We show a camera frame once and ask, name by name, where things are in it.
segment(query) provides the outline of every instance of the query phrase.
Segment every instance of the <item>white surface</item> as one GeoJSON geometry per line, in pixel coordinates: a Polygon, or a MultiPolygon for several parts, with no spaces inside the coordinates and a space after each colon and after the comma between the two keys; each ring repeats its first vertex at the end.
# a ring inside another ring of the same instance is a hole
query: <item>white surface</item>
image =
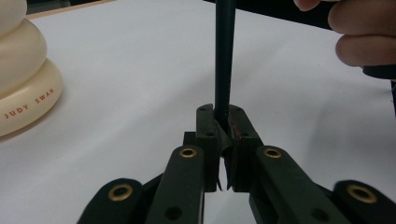
{"type": "MultiPolygon", "coordinates": [[[[214,102],[214,5],[119,0],[34,20],[64,77],[39,122],[0,139],[2,223],[75,223],[105,183],[161,173],[214,102]]],[[[238,11],[232,104],[320,185],[396,201],[389,83],[341,64],[339,35],[238,11]]],[[[255,223],[247,195],[205,196],[205,223],[255,223]]]]}

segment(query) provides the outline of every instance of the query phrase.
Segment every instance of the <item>black stick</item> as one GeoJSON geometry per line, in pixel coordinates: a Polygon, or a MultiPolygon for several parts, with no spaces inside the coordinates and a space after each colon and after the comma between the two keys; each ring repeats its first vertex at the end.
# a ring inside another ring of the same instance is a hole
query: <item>black stick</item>
{"type": "Polygon", "coordinates": [[[216,1],[216,89],[215,119],[228,132],[235,0],[216,1]]]}

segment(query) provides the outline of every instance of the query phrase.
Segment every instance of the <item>metal rivet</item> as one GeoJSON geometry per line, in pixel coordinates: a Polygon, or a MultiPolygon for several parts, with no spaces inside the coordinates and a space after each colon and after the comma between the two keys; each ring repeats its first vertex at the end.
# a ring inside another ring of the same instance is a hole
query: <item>metal rivet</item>
{"type": "Polygon", "coordinates": [[[197,151],[192,148],[183,148],[180,150],[180,152],[178,154],[184,158],[192,158],[197,155],[197,151]]]}
{"type": "Polygon", "coordinates": [[[280,151],[275,148],[266,148],[264,150],[264,155],[270,158],[277,159],[282,156],[282,153],[280,153],[280,151]]]}
{"type": "Polygon", "coordinates": [[[113,202],[124,201],[132,195],[133,191],[129,184],[116,185],[108,192],[108,198],[113,202]]]}
{"type": "Polygon", "coordinates": [[[376,203],[378,199],[369,189],[359,185],[349,185],[346,191],[350,196],[363,203],[376,203]]]}

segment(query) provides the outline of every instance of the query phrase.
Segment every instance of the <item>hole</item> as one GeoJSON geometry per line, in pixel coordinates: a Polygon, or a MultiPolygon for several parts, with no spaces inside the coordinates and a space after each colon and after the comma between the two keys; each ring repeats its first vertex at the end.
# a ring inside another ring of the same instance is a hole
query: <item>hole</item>
{"type": "Polygon", "coordinates": [[[264,150],[264,155],[267,157],[271,157],[274,159],[280,158],[282,156],[282,153],[280,153],[279,150],[274,149],[274,148],[267,148],[264,150]]]}
{"type": "Polygon", "coordinates": [[[165,217],[169,220],[177,220],[182,214],[181,209],[178,207],[170,207],[165,211],[165,217]]]}
{"type": "Polygon", "coordinates": [[[346,187],[346,191],[350,196],[363,203],[376,203],[376,196],[366,187],[359,185],[349,185],[346,187]]]}
{"type": "Polygon", "coordinates": [[[323,211],[323,210],[321,210],[319,208],[314,208],[314,210],[312,210],[311,215],[317,221],[321,221],[321,222],[330,221],[329,215],[325,211],[323,211]]]}
{"type": "Polygon", "coordinates": [[[197,155],[197,151],[192,148],[183,148],[180,150],[179,155],[184,158],[192,158],[197,155]]]}
{"type": "Polygon", "coordinates": [[[125,194],[127,191],[128,191],[127,188],[122,187],[122,188],[114,190],[114,195],[121,196],[122,194],[125,194]]]}
{"type": "Polygon", "coordinates": [[[121,184],[114,186],[108,192],[108,198],[113,202],[124,201],[132,195],[133,189],[128,184],[121,184]]]}

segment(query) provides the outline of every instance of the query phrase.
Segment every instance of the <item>black mechanical part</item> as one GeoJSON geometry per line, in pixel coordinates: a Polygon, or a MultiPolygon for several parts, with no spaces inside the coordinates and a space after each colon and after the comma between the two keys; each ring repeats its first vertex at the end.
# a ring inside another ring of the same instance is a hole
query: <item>black mechanical part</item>
{"type": "Polygon", "coordinates": [[[396,223],[396,204],[377,189],[359,181],[338,182],[332,200],[352,223],[396,223]]]}
{"type": "Polygon", "coordinates": [[[396,79],[396,64],[364,66],[363,73],[369,77],[396,79]]]}
{"type": "Polygon", "coordinates": [[[147,210],[142,185],[132,179],[116,179],[99,189],[78,224],[143,223],[147,210]]]}
{"type": "Polygon", "coordinates": [[[285,150],[258,147],[252,161],[276,223],[350,223],[285,150]]]}
{"type": "Polygon", "coordinates": [[[175,149],[148,212],[146,224],[201,224],[204,214],[204,152],[175,149]]]}
{"type": "Polygon", "coordinates": [[[263,143],[241,107],[230,105],[230,125],[233,147],[223,152],[228,188],[233,187],[234,192],[250,192],[255,177],[251,154],[263,143]]]}

